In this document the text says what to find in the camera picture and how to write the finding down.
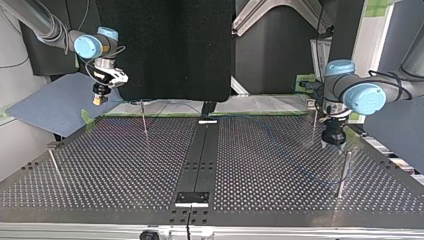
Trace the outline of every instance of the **black cable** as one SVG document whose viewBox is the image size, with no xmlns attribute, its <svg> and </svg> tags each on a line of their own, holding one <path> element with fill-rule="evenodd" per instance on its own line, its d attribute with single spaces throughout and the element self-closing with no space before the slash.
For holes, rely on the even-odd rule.
<svg viewBox="0 0 424 240">
<path fill-rule="evenodd" d="M 402 71 L 403 71 L 406 75 L 411 76 L 411 77 L 413 77 L 413 78 L 418 78 L 418 79 L 420 79 L 420 80 L 409 80 L 409 81 L 411 81 L 411 82 L 422 82 L 422 81 L 424 81 L 424 77 L 421 77 L 421 76 L 418 76 L 418 75 L 415 75 L 415 74 L 412 74 L 412 73 L 410 73 L 410 72 L 406 71 L 406 69 L 403 67 L 403 65 L 400 65 L 400 69 L 402 69 Z"/>
<path fill-rule="evenodd" d="M 398 77 L 394 77 L 394 76 L 392 76 L 390 74 L 382 73 L 382 72 L 378 72 L 378 71 L 373 71 L 373 70 L 369 70 L 368 71 L 368 74 L 371 77 L 374 77 L 375 75 L 381 75 L 381 76 L 392 78 L 392 79 L 398 79 L 398 80 L 401 80 L 401 81 L 404 81 L 404 82 L 421 82 L 421 81 L 423 81 L 423 80 L 412 80 L 412 79 L 407 79 L 407 78 L 401 78 L 399 76 Z"/>
<path fill-rule="evenodd" d="M 25 58 L 25 60 L 23 60 L 23 61 L 22 61 L 22 62 L 20 62 L 20 63 L 14 64 L 14 65 L 10 65 L 10 66 L 3 66 L 3 67 L 0 67 L 0 69 L 6 69 L 6 68 L 19 67 L 19 66 L 21 66 L 21 65 L 24 65 L 24 64 L 25 64 L 28 60 L 29 60 L 29 56 L 27 56 L 27 57 Z"/>
<path fill-rule="evenodd" d="M 321 64 L 319 62 L 318 38 L 319 38 L 319 27 L 321 25 L 322 15 L 324 14 L 324 6 L 325 6 L 325 0 L 322 2 L 321 11 L 319 13 L 318 25 L 317 25 L 317 37 L 315 39 L 315 50 L 316 50 L 316 54 L 317 54 L 317 64 L 318 64 L 318 71 L 319 71 L 319 77 L 321 79 L 321 82 L 324 82 L 324 81 L 322 79 Z"/>
<path fill-rule="evenodd" d="M 80 25 L 78 26 L 78 31 L 80 31 L 81 30 L 81 28 L 82 28 L 82 26 L 84 25 L 84 23 L 85 23 L 85 20 L 87 20 L 87 16 L 88 16 L 88 11 L 89 11 L 89 9 L 90 9 L 90 0 L 86 0 L 86 9 L 85 9 L 85 14 L 84 14 L 84 17 L 83 17 L 83 19 L 82 19 L 82 21 L 81 21 L 81 23 L 80 23 Z"/>
<path fill-rule="evenodd" d="M 394 73 L 394 72 L 389 72 L 389 73 L 392 74 L 395 77 L 396 82 L 398 83 L 398 85 L 401 86 L 401 87 L 403 87 L 402 86 L 402 80 L 399 79 L 399 76 L 396 73 Z M 395 102 L 398 101 L 402 97 L 403 90 L 402 90 L 401 87 L 399 88 L 398 95 L 396 96 Z"/>
<path fill-rule="evenodd" d="M 321 109 L 321 107 L 318 105 L 318 101 L 319 101 L 319 99 L 317 99 L 317 100 L 315 101 L 315 108 L 316 108 L 316 109 L 317 109 L 317 111 L 318 111 L 320 114 L 322 114 L 322 115 L 332 117 L 332 116 L 338 116 L 338 115 L 340 115 L 340 114 L 345 114 L 345 113 L 347 113 L 347 112 L 349 112 L 349 111 L 350 111 L 350 109 L 346 108 L 345 110 L 343 110 L 343 111 L 341 111 L 341 112 L 338 112 L 338 113 L 325 113 L 325 112 Z"/>
<path fill-rule="evenodd" d="M 190 233 L 191 210 L 192 210 L 192 208 L 190 208 L 190 212 L 189 212 L 188 218 L 187 218 L 187 225 L 186 225 L 187 240 L 191 240 L 191 233 Z"/>
</svg>

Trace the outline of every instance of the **metal rod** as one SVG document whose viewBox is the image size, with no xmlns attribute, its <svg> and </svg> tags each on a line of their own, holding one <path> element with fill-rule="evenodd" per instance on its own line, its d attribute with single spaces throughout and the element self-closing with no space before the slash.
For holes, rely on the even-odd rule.
<svg viewBox="0 0 424 240">
<path fill-rule="evenodd" d="M 144 133 L 147 133 L 146 117 L 144 112 L 144 102 L 141 100 L 141 115 L 143 117 Z"/>
<path fill-rule="evenodd" d="M 60 173 L 59 166 L 57 165 L 56 158 L 54 157 L 54 154 L 53 154 L 53 150 L 49 149 L 49 154 L 50 154 L 50 158 L 53 161 L 54 168 L 56 169 L 56 171 L 58 171 Z"/>
<path fill-rule="evenodd" d="M 31 28 L 35 34 L 47 38 L 54 37 L 54 20 L 40 2 L 36 0 L 0 0 L 0 6 Z"/>
<path fill-rule="evenodd" d="M 318 110 L 315 109 L 315 116 L 314 116 L 314 131 L 317 127 L 317 120 L 318 120 Z"/>
<path fill-rule="evenodd" d="M 345 164 L 343 166 L 342 178 L 340 181 L 339 190 L 337 193 L 337 198 L 342 198 L 344 184 L 346 182 L 347 175 L 349 174 L 350 161 L 352 159 L 352 152 L 347 152 L 345 156 Z"/>
</svg>

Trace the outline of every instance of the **gray panel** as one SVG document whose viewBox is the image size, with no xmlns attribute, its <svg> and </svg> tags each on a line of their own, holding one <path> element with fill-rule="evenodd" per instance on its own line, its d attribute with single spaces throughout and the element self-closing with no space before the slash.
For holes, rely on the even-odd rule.
<svg viewBox="0 0 424 240">
<path fill-rule="evenodd" d="M 344 155 L 321 148 L 322 130 L 313 116 L 222 118 L 208 225 L 423 227 L 422 186 L 352 131 L 337 200 Z"/>
<path fill-rule="evenodd" d="M 378 71 L 398 69 L 423 22 L 424 4 L 421 0 L 396 3 L 387 31 Z"/>
<path fill-rule="evenodd" d="M 321 5 L 324 5 L 324 11 L 330 18 L 331 22 L 336 22 L 337 7 L 339 0 L 319 0 L 319 2 L 321 3 Z"/>
<path fill-rule="evenodd" d="M 315 36 L 294 9 L 270 10 L 236 38 L 235 78 L 250 94 L 292 93 L 297 75 L 314 72 L 310 39 Z"/>
<path fill-rule="evenodd" d="M 352 59 L 365 0 L 338 0 L 328 62 Z"/>
<path fill-rule="evenodd" d="M 389 103 L 368 116 L 364 124 L 367 133 L 421 173 L 424 173 L 423 108 L 423 97 Z"/>
<path fill-rule="evenodd" d="M 0 221 L 168 224 L 195 119 L 106 118 L 3 185 Z"/>
<path fill-rule="evenodd" d="M 97 33 L 97 28 L 101 26 L 97 3 L 95 0 L 66 0 L 71 28 L 78 29 L 81 25 L 86 12 L 87 1 L 90 3 L 87 17 L 81 27 L 81 31 L 89 34 L 95 34 Z"/>
<path fill-rule="evenodd" d="M 82 73 L 68 74 L 43 86 L 37 92 L 16 103 L 7 114 L 49 132 L 69 137 L 87 124 L 86 118 L 96 118 L 122 102 L 116 89 L 108 102 L 93 104 L 95 82 Z"/>
</svg>

